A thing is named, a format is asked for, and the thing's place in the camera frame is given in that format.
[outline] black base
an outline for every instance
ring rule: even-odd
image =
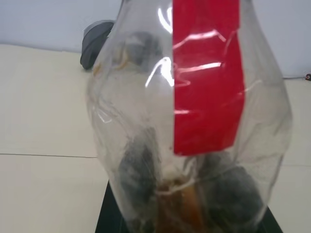
[[[128,233],[109,183],[95,233]],[[260,223],[258,233],[282,233],[269,208]]]

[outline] red label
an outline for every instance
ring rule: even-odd
[[[234,143],[244,106],[239,0],[173,0],[174,153]]]

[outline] brown object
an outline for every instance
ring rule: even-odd
[[[185,183],[185,180],[175,180],[158,188],[156,233],[207,232],[194,185],[169,193],[170,187],[180,187]]]

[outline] floor tile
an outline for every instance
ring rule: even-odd
[[[293,110],[294,128],[283,164],[311,166],[311,82],[288,80],[286,86]]]
[[[284,233],[309,233],[311,228],[311,167],[283,166],[270,208]]]
[[[0,45],[0,153],[96,157],[77,53]]]
[[[0,232],[93,233],[107,181],[96,158],[0,155]]]

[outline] gray object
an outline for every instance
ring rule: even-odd
[[[91,69],[106,42],[114,21],[101,20],[89,25],[84,31],[80,64],[84,69]]]

